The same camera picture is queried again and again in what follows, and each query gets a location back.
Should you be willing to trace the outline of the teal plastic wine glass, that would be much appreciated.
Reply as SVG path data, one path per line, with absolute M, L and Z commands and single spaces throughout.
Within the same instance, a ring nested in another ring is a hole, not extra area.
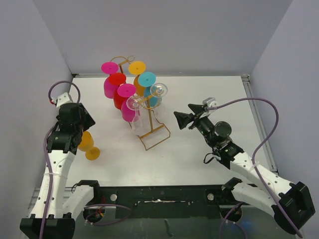
M 145 88 L 143 98 L 150 97 L 150 87 L 156 83 L 156 75 L 153 72 L 144 72 L 139 76 L 138 83 Z M 145 105 L 150 107 L 150 98 L 145 101 Z

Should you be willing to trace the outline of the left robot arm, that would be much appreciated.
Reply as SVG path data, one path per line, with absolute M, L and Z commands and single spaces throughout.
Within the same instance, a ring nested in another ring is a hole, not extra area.
M 95 124 L 81 103 L 59 107 L 57 123 L 43 143 L 46 168 L 34 207 L 21 219 L 20 230 L 29 239 L 71 239 L 85 206 L 100 202 L 97 180 L 81 180 L 79 189 L 64 200 L 67 177 L 83 133 Z

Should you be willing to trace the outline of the clear wine glass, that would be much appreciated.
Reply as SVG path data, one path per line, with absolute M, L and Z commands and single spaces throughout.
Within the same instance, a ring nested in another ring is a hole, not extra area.
M 163 98 L 167 94 L 167 86 L 163 83 L 155 83 L 150 87 L 150 107 L 153 109 L 157 118 L 164 115 L 165 105 Z
M 141 110 L 145 107 L 144 98 L 138 95 L 133 95 L 128 98 L 126 105 L 128 109 L 134 111 L 134 117 L 130 122 L 132 131 L 135 135 L 141 136 L 144 130 L 141 118 Z

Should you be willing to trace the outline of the pink plastic wine glass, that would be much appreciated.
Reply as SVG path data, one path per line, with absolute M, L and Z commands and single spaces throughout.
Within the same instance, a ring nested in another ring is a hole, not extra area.
M 136 111 L 132 106 L 134 103 L 134 99 L 132 97 L 135 96 L 136 91 L 136 87 L 129 83 L 122 84 L 117 89 L 118 95 L 124 99 L 121 104 L 121 113 L 123 120 L 127 122 L 133 122 L 136 115 Z
M 112 74 L 117 73 L 118 69 L 119 69 L 119 65 L 111 61 L 105 62 L 101 66 L 102 72 L 109 75 L 104 81 L 104 95 L 109 99 L 114 98 L 115 91 L 119 87 L 118 85 L 112 84 L 109 80 L 109 77 Z

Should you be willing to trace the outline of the orange plastic wine glass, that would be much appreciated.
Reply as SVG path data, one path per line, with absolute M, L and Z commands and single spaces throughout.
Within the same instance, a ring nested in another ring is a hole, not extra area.
M 139 76 L 146 70 L 146 64 L 142 61 L 134 61 L 128 67 L 129 72 L 135 75 L 134 86 L 136 87 L 136 94 L 138 96 L 144 95 L 145 88 L 138 83 Z
M 94 140 L 88 131 L 83 132 L 78 150 L 85 152 L 85 157 L 91 161 L 100 156 L 100 149 L 94 146 Z

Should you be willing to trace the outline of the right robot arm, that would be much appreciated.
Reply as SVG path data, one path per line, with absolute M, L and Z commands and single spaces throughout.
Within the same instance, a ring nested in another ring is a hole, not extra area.
M 287 233 L 297 235 L 315 214 L 315 207 L 308 187 L 293 183 L 257 163 L 247 152 L 233 142 L 229 123 L 213 123 L 203 105 L 190 104 L 192 113 L 174 112 L 180 129 L 196 128 L 212 149 L 212 157 L 227 169 L 240 174 L 252 185 L 232 178 L 222 186 L 226 203 L 235 201 L 252 205 L 270 216 Z

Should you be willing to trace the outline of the red plastic wine glass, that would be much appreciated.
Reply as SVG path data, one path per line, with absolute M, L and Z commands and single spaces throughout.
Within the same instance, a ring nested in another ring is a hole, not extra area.
M 125 98 L 121 97 L 118 94 L 117 90 L 118 90 L 119 86 L 126 83 L 126 75 L 124 73 L 114 73 L 114 74 L 110 75 L 109 83 L 116 87 L 114 90 L 114 93 L 113 93 L 113 102 L 114 102 L 115 108 L 120 110 Z

